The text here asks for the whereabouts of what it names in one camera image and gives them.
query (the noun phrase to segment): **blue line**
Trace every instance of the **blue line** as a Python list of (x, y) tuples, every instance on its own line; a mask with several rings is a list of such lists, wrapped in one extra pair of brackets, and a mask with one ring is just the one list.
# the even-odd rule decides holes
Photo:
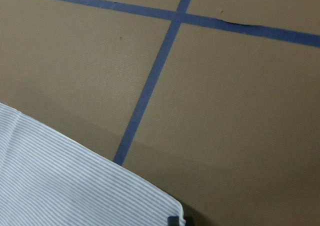
[[(191, 0), (181, 0), (177, 11), (185, 13)], [(156, 56), (152, 69), (145, 82), (140, 98), (134, 108), (129, 124), (124, 132), (123, 138), (120, 142), (117, 152), (115, 153), (113, 162), (122, 165), (127, 156), (129, 148), (135, 137), (140, 121), (145, 113), (150, 97), (154, 91), (156, 83), (159, 79), (160, 73), (169, 55), (170, 49), (175, 41), (181, 22), (172, 21), (168, 31), (166, 32), (163, 43)]]
[[(286, 41), (290, 43), (308, 45), (320, 48), (320, 35), (297, 32), (292, 30), (259, 26), (244, 25), (226, 22), (213, 17), (193, 15), (185, 11), (171, 11), (159, 8), (145, 7), (128, 3), (113, 2), (109, 0), (60, 0), (74, 4), (92, 6), (101, 9), (114, 10), (135, 15), (147, 16), (163, 20), (177, 21), (184, 24), (202, 26), (217, 30), (224, 30), (245, 35), (258, 36), (268, 39)], [(181, 0), (178, 6), (184, 8), (188, 0)]]

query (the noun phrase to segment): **brown floor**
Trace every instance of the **brown floor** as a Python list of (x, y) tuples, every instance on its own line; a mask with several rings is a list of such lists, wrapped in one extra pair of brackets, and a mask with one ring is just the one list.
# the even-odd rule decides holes
[[(320, 34), (319, 9), (192, 0), (188, 12)], [(169, 24), (0, 0), (0, 100), (112, 160)], [(180, 200), (198, 226), (318, 225), (319, 61), (315, 47), (183, 24), (123, 166)]]

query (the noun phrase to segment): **white cloth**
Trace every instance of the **white cloth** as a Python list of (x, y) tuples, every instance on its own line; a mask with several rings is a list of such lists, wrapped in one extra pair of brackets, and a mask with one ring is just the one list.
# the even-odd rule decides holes
[(0, 226), (167, 226), (181, 204), (79, 143), (0, 103)]

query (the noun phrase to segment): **blue tape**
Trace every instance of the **blue tape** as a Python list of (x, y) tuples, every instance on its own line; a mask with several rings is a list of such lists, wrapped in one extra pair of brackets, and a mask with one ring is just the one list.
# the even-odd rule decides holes
[[(177, 11), (185, 13), (190, 4), (190, 1), (191, 0), (180, 0), (180, 3), (177, 7)], [(180, 25), (181, 22), (172, 21), (168, 31), (166, 32), (163, 43), (153, 63), (149, 76), (145, 82), (140, 98), (134, 108), (133, 114), (124, 132), (118, 150), (115, 153), (113, 162), (115, 162), (118, 165), (122, 165), (124, 163), (129, 148), (137, 132), (140, 121), (145, 113), (150, 97), (159, 79), (162, 68), (164, 67), (171, 47), (175, 41)]]
[(177, 21), (184, 24), (202, 26), (217, 30), (235, 32), (251, 36), (258, 36), (274, 40), (286, 41), (300, 45), (308, 45), (320, 48), (320, 35), (297, 32), (292, 30), (259, 26), (259, 25), (244, 25), (238, 23), (226, 22), (217, 18), (193, 15), (179, 10), (188, 5), (188, 0), (181, 0), (178, 6), (178, 11), (170, 11), (159, 8), (139, 6), (129, 3), (113, 2), (109, 0), (60, 0), (75, 4), (92, 6), (101, 9), (114, 10), (135, 15), (153, 17), (158, 19)]

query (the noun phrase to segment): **striped cloth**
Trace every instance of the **striped cloth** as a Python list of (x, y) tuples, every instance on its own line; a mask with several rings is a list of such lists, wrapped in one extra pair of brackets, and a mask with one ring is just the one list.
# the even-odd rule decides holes
[(1, 226), (185, 225), (181, 204), (143, 178), (0, 103)]

